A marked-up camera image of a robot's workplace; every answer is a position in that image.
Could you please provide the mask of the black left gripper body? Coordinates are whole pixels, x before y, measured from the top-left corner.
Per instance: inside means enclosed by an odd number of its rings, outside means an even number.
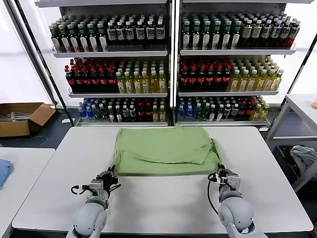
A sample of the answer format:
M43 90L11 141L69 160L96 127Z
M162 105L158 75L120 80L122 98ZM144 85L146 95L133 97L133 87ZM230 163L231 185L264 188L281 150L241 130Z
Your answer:
M102 180L105 191L113 191L118 188L118 177L114 173L101 173L97 179Z

